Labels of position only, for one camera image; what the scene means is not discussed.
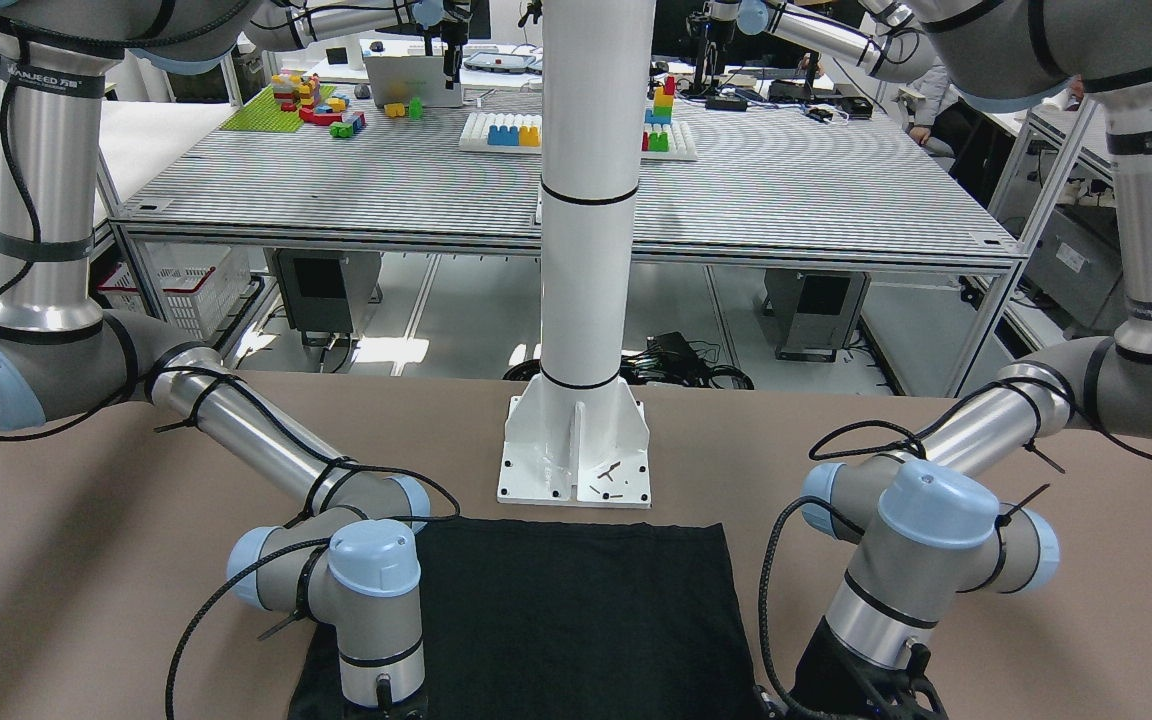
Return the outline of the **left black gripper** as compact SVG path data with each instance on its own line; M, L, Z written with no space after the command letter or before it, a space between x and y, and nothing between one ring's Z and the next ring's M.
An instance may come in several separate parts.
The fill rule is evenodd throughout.
M946 719L943 703L925 676L929 661L931 650L915 643L908 666L874 665L838 641L823 620L796 667L796 702L838 717Z

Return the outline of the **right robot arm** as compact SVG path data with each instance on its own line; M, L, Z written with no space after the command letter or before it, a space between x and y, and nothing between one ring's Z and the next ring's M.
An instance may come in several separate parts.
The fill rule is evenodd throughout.
M429 711L415 537L420 475L361 464L302 427L205 343L88 296L105 76L131 53L215 67L238 35L296 18L285 1L0 1L0 441L63 432L129 400L169 407L302 498L251 530L227 588L289 621L333 626L347 719Z

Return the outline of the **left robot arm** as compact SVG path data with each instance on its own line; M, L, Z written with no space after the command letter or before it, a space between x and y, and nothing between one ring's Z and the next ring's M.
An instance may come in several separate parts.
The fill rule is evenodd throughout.
M942 719L929 638L960 593L1041 588L1059 564L1049 524L1002 503L978 473L1038 438L1083 427L1152 438L1152 1L910 1L923 47L978 108L1026 108L1079 78L1102 106L1114 165L1126 323L1001 370L927 429L847 467L814 448L794 510L852 541L814 629L788 717Z

